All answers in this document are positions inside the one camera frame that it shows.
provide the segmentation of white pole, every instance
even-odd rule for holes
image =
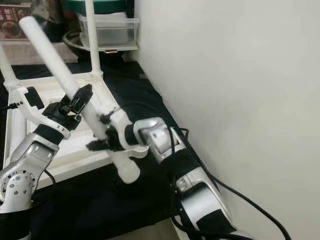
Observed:
[[[26,16],[20,20],[19,25],[50,72],[57,78],[65,94],[72,99],[79,90],[79,85],[37,21],[32,16]],[[88,102],[81,115],[98,139],[107,138],[106,127],[100,122],[92,101]]]
[[[17,86],[19,84],[19,80],[17,79],[14,70],[11,67],[11,64],[9,63],[5,50],[2,47],[1,41],[0,41],[0,70],[4,78],[3,85],[6,87],[6,89],[9,91],[9,88],[11,86]]]
[[[88,24],[89,47],[92,66],[91,73],[95,76],[101,76],[102,71],[99,60],[94,0],[85,0],[85,14]]]

